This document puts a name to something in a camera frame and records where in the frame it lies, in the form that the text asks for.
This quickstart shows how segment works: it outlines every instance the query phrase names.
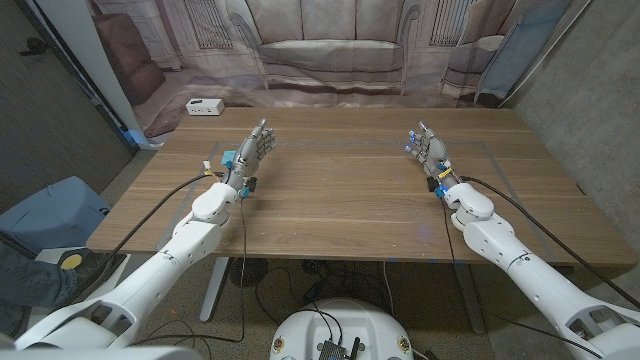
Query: wooden table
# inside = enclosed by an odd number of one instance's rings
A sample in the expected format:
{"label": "wooden table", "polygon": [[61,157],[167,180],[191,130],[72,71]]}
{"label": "wooden table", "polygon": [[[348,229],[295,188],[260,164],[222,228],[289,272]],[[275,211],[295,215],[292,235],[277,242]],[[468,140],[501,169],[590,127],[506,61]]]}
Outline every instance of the wooden table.
{"label": "wooden table", "polygon": [[[266,117],[278,147],[261,163],[258,187],[244,200],[252,257],[450,262],[439,199],[405,150],[408,130],[424,120],[442,138],[458,174],[510,194],[541,223],[600,266],[636,262],[618,235],[542,143],[511,110],[227,108],[218,117],[187,116],[88,242],[109,251],[169,191],[214,170]],[[124,252],[152,253],[215,181],[179,191],[137,232]],[[511,205],[479,185],[516,235],[543,259],[574,264]],[[241,256],[239,207],[215,253]],[[484,260],[450,226],[456,258]]]}

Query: white robotic arm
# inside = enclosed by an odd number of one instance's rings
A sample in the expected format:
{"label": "white robotic arm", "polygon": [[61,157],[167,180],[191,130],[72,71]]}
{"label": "white robotic arm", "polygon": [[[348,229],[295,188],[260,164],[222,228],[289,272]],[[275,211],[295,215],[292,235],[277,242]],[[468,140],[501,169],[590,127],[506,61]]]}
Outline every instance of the white robotic arm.
{"label": "white robotic arm", "polygon": [[260,121],[230,164],[222,182],[199,196],[192,211],[173,231],[172,239],[111,292],[62,308],[37,323],[15,343],[62,349],[123,348],[131,344],[142,322],[193,264],[211,253],[229,223],[229,207],[248,195],[247,177],[275,146],[275,135]]}
{"label": "white robotic arm", "polygon": [[[585,294],[533,254],[494,212],[491,200],[460,181],[434,132],[422,123],[420,127],[421,134],[409,132],[415,146],[407,146],[407,151],[423,165],[430,191],[456,210],[451,221],[463,232],[466,244],[507,273],[560,336],[604,359],[639,358],[640,313]],[[576,359],[597,358],[568,346]]]}

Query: person's leg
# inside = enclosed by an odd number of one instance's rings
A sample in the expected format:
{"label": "person's leg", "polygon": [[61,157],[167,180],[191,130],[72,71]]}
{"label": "person's leg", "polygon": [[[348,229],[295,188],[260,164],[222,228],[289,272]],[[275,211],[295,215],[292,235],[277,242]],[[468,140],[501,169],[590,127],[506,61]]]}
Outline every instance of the person's leg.
{"label": "person's leg", "polygon": [[0,300],[55,307],[76,290],[76,274],[57,264],[33,261],[0,243]]}
{"label": "person's leg", "polygon": [[0,300],[0,333],[15,337],[20,330],[25,307]]}

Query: door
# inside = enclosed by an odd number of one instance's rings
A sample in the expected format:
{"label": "door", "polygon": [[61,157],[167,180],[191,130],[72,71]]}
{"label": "door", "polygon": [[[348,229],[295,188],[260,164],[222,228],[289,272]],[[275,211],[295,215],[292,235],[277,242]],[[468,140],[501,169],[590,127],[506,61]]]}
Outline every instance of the door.
{"label": "door", "polygon": [[13,0],[0,0],[0,213],[69,176],[102,191],[131,154]]}

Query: sofa image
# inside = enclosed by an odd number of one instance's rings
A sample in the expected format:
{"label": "sofa image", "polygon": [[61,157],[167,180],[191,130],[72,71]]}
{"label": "sofa image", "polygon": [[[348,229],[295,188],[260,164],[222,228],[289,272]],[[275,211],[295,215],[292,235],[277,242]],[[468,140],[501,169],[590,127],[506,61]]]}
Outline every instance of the sofa image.
{"label": "sofa image", "polygon": [[269,81],[404,94],[409,29],[420,0],[227,0]]}

